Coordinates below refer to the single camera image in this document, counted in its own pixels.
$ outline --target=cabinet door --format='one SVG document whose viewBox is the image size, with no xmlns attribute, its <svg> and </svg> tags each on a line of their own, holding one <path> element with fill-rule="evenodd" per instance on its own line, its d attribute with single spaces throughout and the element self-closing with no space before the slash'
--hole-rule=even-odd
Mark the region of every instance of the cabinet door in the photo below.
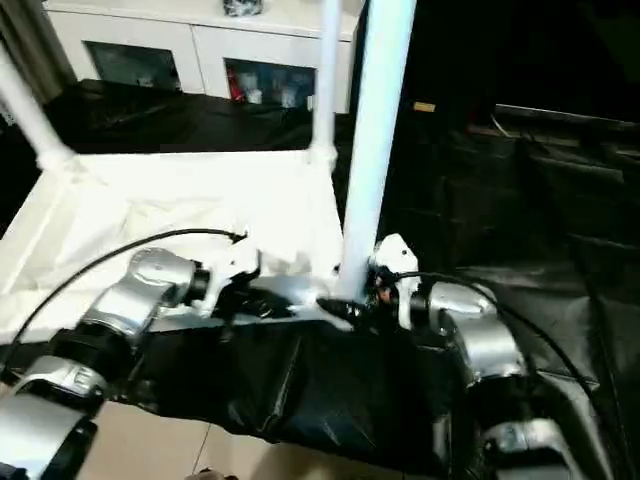
<svg viewBox="0 0 640 480">
<path fill-rule="evenodd" d="M 79 80 L 204 93 L 189 25 L 67 12 L 49 18 Z"/>
<path fill-rule="evenodd" d="M 237 90 L 243 90 L 251 97 L 257 91 L 258 95 L 253 97 L 261 103 L 300 106 L 306 95 L 313 94 L 315 68 L 320 59 L 317 38 L 214 27 L 194 27 L 194 37 L 207 95 L 235 98 Z M 348 110 L 352 45 L 340 42 L 338 46 L 335 107 L 338 113 Z M 277 91 L 280 84 L 285 85 L 284 93 Z"/>
</svg>

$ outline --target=tiled floor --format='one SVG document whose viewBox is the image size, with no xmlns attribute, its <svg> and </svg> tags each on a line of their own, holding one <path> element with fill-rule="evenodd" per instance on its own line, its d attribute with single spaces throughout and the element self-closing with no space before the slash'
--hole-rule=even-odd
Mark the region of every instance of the tiled floor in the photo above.
<svg viewBox="0 0 640 480">
<path fill-rule="evenodd" d="M 402 473 L 294 445 L 230 435 L 202 422 L 109 403 L 79 480 L 183 480 L 210 467 L 240 480 L 401 480 Z"/>
</svg>

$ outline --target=white tent frame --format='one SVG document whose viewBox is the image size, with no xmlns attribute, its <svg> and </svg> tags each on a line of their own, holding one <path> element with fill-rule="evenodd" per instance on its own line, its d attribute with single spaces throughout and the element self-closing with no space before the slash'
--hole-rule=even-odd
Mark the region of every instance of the white tent frame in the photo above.
<svg viewBox="0 0 640 480">
<path fill-rule="evenodd" d="M 378 229 L 416 0 L 371 0 L 354 140 L 342 262 L 335 295 L 361 295 Z M 317 103 L 309 162 L 329 171 L 335 164 L 336 57 L 342 0 L 325 0 Z M 0 97 L 33 146 L 39 167 L 64 172 L 76 155 L 43 114 L 0 45 Z"/>
</svg>

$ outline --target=curtain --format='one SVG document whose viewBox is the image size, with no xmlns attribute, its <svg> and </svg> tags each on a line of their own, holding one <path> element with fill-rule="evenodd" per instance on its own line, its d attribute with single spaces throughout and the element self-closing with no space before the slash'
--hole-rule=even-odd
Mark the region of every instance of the curtain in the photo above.
<svg viewBox="0 0 640 480">
<path fill-rule="evenodd" d="M 76 82 L 40 0 L 0 0 L 0 37 L 41 104 Z"/>
</svg>

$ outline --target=black fabric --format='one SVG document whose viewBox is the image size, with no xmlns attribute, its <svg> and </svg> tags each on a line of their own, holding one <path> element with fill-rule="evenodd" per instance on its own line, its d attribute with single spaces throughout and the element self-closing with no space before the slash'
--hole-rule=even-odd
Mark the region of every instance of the black fabric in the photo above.
<svg viewBox="0 0 640 480">
<path fill-rule="evenodd" d="M 54 101 L 48 113 L 62 138 L 86 153 L 300 148 L 311 132 L 307 112 L 90 81 Z M 606 150 L 456 133 L 433 137 L 417 117 L 403 115 L 380 236 L 401 233 L 422 270 L 485 279 L 500 301 L 550 333 L 592 381 L 637 470 L 637 163 Z M 353 126 L 351 117 L 337 119 L 334 182 L 341 214 Z M 12 165 L 24 168 L 6 192 L 6 224 L 37 175 L 17 132 L 0 137 L 0 146 L 3 157 L 8 152 Z M 566 390 L 579 402 L 574 382 L 548 346 L 510 325 L 543 374 L 549 411 L 598 478 L 595 454 L 584 447 L 588 431 L 558 393 Z M 25 348 L 19 362 L 38 350 Z M 424 331 L 373 336 L 311 323 L 238 328 L 231 339 L 209 330 L 154 334 L 120 399 L 160 415 L 437 476 L 449 467 L 437 454 L 434 429 L 451 418 L 452 475 L 473 478 L 482 457 L 454 368 L 450 352 Z M 623 458 L 615 464 L 617 478 L 635 475 L 624 471 Z"/>
</svg>

